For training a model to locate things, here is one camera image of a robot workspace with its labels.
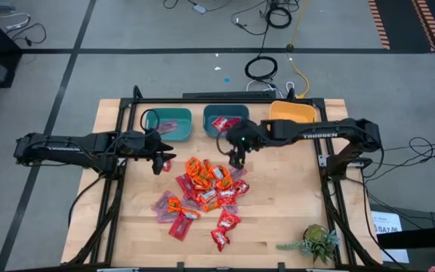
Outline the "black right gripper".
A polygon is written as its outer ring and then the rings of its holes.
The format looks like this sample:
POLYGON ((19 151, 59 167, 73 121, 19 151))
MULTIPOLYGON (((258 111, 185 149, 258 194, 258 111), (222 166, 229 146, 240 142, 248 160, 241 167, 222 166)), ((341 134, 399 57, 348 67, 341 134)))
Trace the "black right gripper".
POLYGON ((233 146, 229 151, 229 164, 234 168, 243 169, 245 165, 245 152, 259 150, 264 146, 261 129, 256 123, 248 119, 241 119, 227 130, 226 140, 233 146))

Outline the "black power strip bar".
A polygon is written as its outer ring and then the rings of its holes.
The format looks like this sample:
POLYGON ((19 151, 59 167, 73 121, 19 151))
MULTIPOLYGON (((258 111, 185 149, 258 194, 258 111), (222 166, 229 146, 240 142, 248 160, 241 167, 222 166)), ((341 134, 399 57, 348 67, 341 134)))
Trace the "black power strip bar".
POLYGON ((232 91, 232 92, 196 92, 184 93, 185 99, 275 99, 273 91, 232 91))

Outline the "slate blue plastic bin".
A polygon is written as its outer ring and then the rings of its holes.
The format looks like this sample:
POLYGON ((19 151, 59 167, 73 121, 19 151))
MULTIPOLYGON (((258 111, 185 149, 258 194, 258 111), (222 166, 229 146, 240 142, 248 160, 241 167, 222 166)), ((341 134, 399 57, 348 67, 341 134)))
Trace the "slate blue plastic bin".
POLYGON ((241 104, 210 104, 203 110, 203 128, 210 138, 218 136, 218 130, 212 125, 218 117, 248 119, 248 107, 241 104))

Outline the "white paper label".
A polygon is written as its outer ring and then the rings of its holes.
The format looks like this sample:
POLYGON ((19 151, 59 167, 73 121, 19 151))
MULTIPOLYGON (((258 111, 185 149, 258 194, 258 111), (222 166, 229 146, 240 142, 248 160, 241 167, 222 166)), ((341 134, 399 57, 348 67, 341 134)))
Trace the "white paper label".
MULTIPOLYGON (((376 234, 395 233, 403 230, 400 217, 397 214, 372 211, 372 217, 376 234)), ((400 264, 409 263, 409 255, 406 249, 381 250, 383 261, 392 262, 393 260, 387 254, 392 256, 400 264)))

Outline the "black equipment case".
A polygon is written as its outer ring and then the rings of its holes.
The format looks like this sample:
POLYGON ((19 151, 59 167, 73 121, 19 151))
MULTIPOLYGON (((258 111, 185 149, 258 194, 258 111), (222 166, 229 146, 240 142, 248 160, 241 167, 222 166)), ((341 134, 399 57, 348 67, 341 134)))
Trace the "black equipment case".
MULTIPOLYGON (((402 231, 429 229, 435 227, 435 214, 433 212, 422 212, 411 209, 384 208, 379 205, 372 205, 372 211, 388 212, 397 214, 400 217, 402 231)), ((435 249, 406 249, 409 255, 409 263, 401 264, 408 269, 427 270, 435 265, 435 249)))

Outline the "hazard striped black mat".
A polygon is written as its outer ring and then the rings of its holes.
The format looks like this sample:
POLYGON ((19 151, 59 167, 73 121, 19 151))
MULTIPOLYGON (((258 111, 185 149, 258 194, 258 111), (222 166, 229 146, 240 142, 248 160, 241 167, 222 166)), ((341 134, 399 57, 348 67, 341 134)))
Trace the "hazard striped black mat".
POLYGON ((435 16, 427 0, 367 0, 383 49, 435 52, 435 16))

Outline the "artificial succulent plant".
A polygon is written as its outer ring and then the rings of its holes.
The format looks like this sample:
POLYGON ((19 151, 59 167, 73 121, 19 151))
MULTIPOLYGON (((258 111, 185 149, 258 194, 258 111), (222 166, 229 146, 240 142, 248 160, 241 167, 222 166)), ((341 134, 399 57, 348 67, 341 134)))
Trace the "artificial succulent plant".
POLYGON ((300 241, 279 244, 276 245, 276 249, 280 251, 298 250, 303 256, 310 255, 313 263, 320 260, 327 265, 334 260, 337 246, 339 246, 339 239, 335 230, 329 231, 319 224, 312 224, 304 231, 300 241))

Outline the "teal green plastic bin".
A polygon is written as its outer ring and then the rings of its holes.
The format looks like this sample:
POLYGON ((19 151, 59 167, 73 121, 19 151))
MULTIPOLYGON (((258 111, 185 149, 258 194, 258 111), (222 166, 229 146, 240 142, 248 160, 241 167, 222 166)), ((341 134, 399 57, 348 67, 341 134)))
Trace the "teal green plastic bin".
POLYGON ((177 130, 161 134, 161 139, 166 142, 188 141, 192 131, 193 116, 187 108, 166 107, 153 108, 153 111, 145 114, 144 128, 155 128, 160 123, 176 120, 177 130))

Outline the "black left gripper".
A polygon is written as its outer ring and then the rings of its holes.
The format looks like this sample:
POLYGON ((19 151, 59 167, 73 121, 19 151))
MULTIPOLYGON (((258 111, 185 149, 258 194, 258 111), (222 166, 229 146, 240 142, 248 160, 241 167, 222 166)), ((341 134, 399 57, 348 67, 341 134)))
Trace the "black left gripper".
POLYGON ((172 146, 161 142, 156 134, 143 134, 139 131, 127 131, 122 134, 121 157, 151 160, 154 175, 161 173, 164 161, 177 156, 173 153, 164 153, 173 149, 172 146))

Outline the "yellow plastic bin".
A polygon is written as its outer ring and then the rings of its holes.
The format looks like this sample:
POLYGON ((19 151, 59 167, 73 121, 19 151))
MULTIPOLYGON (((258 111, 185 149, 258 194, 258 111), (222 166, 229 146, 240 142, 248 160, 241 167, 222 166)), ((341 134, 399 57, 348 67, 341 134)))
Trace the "yellow plastic bin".
POLYGON ((274 101, 270 105, 269 119, 286 119, 296 123, 311 123, 316 121, 316 111, 314 107, 306 104, 274 101))

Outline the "black metal beam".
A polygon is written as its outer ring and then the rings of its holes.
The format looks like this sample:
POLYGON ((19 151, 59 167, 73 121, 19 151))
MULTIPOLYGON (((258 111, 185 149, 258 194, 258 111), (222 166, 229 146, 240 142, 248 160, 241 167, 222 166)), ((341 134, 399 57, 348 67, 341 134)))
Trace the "black metal beam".
POLYGON ((435 248, 435 228, 378 234, 377 238, 384 249, 435 248))

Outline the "red Twizzlers candy pack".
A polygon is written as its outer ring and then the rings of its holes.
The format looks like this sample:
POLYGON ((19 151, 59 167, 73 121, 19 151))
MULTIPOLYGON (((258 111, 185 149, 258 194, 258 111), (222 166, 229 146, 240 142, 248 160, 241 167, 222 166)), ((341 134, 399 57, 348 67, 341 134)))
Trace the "red Twizzlers candy pack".
POLYGON ((186 199, 194 199, 197 192, 193 186, 192 180, 188 174, 183 174, 176 177, 176 182, 179 184, 186 199))
POLYGON ((172 224, 168 234, 177 240, 184 241, 192 223, 193 219, 187 218, 186 216, 177 218, 172 224))

